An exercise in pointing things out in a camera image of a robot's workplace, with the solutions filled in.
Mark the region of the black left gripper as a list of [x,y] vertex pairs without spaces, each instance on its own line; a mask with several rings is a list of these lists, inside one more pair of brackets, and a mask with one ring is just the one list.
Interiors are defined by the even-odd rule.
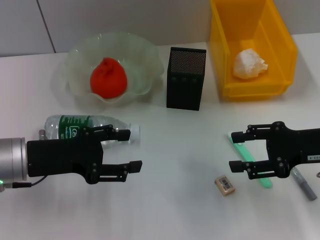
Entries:
[[143,162],[103,164],[104,141],[129,141],[131,131],[112,124],[82,128],[73,138],[32,140],[26,144],[29,177],[75,173],[90,184],[125,182],[128,174],[141,171]]

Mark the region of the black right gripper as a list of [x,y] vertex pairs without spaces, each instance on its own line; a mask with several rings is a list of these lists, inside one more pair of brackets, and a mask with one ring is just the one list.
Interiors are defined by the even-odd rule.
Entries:
[[245,132],[231,133],[233,143],[266,140],[268,160],[230,161],[232,173],[247,172],[250,180],[287,178],[293,167],[320,163],[320,128],[292,130],[284,122],[249,124]]

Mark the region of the clear green-label water bottle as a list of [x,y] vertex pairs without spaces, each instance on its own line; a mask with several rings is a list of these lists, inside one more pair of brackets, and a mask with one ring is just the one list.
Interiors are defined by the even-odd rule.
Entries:
[[125,123],[119,119],[103,115],[52,115],[44,125],[45,138],[70,139],[75,137],[80,128],[101,127],[113,125],[115,130],[130,130],[128,141],[108,140],[101,143],[104,149],[110,149],[118,145],[138,144],[141,139],[141,129],[138,124]]

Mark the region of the red soft ball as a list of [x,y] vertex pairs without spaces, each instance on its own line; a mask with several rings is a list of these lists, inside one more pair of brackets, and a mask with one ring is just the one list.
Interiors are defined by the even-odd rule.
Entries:
[[124,68],[117,60],[110,57],[104,57],[90,76],[92,92],[104,99],[119,97],[126,91],[127,85]]

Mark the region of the white paper ball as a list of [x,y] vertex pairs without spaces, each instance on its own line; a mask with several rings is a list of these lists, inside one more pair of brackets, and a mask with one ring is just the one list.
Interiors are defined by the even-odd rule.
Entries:
[[265,72],[268,65],[252,48],[239,52],[233,64],[233,75],[240,79],[256,78],[260,73]]

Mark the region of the beige barcode eraser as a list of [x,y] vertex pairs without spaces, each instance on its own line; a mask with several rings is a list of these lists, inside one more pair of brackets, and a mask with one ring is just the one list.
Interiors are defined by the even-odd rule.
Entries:
[[214,183],[223,196],[230,195],[236,190],[225,175],[216,178]]

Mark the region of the grey marker pen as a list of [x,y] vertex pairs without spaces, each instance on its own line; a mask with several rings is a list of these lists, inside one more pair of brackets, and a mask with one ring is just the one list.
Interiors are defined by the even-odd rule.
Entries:
[[302,192],[310,201],[314,201],[318,198],[317,195],[312,190],[312,188],[309,186],[306,179],[303,177],[303,175],[300,173],[300,171],[296,167],[292,168],[292,170],[290,171],[290,174],[293,176],[297,185],[300,187]]

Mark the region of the green glass fruit bowl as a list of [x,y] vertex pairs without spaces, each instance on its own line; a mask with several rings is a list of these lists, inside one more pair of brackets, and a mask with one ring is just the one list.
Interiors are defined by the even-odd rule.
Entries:
[[[116,60],[127,77],[124,93],[109,99],[93,93],[90,87],[90,76],[105,57]],[[159,50],[150,41],[133,33],[107,32],[76,44],[67,54],[62,75],[74,96],[99,100],[106,105],[122,105],[146,95],[164,71]]]

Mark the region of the black mesh pen holder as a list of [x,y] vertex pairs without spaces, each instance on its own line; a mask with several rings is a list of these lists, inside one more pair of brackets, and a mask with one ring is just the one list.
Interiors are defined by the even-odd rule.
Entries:
[[206,68],[205,49],[171,47],[167,67],[166,107],[198,111]]

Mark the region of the yellow plastic bin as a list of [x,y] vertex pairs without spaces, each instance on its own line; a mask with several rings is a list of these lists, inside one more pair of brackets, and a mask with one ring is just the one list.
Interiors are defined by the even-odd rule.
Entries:
[[[261,99],[284,93],[293,83],[297,47],[273,0],[210,0],[209,45],[222,97]],[[268,68],[257,77],[235,77],[236,55],[253,49]]]

